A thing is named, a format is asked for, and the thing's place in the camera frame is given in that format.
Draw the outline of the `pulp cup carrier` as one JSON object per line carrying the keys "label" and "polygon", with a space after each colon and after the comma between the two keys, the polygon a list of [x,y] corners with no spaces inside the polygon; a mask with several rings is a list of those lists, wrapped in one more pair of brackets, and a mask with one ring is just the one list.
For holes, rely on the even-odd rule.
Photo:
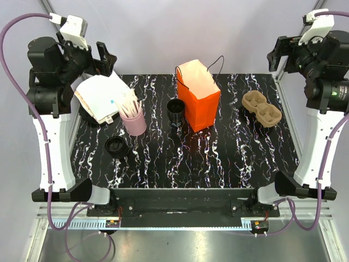
{"label": "pulp cup carrier", "polygon": [[243,95],[242,105],[254,113],[257,121],[265,128],[276,126],[282,118],[281,111],[273,104],[267,103],[267,98],[257,90]]}

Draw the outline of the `orange paper bag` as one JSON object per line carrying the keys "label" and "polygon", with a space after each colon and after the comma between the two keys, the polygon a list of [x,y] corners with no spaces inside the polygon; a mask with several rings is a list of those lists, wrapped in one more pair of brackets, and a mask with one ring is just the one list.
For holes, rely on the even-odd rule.
{"label": "orange paper bag", "polygon": [[178,98],[185,104],[185,117],[194,132],[215,122],[221,90],[208,68],[195,59],[175,67]]}

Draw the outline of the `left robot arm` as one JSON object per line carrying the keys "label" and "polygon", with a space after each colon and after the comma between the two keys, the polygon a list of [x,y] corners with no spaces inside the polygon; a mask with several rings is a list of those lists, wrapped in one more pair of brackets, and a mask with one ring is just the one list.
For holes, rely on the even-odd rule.
{"label": "left robot arm", "polygon": [[72,83],[83,73],[110,76],[117,57],[103,42],[97,42],[100,59],[92,57],[91,47],[74,46],[72,41],[41,37],[28,44],[29,71],[27,98],[33,104],[33,117],[41,160],[39,188],[32,192],[34,202],[86,202],[99,205],[106,216],[117,212],[111,192],[76,178],[70,162],[68,123],[73,98]]}

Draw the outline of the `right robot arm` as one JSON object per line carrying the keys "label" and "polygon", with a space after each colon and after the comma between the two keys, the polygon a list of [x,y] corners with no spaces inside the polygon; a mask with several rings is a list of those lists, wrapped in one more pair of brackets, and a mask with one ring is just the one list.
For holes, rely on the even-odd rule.
{"label": "right robot arm", "polygon": [[274,182],[259,188],[248,202],[249,213],[256,217],[282,197],[335,200],[337,196],[330,176],[341,133],[336,125],[348,118],[348,32],[334,30],[308,42],[281,36],[267,55],[269,71],[276,71],[283,56],[288,57],[285,72],[305,77],[307,135],[296,171],[278,171]]}

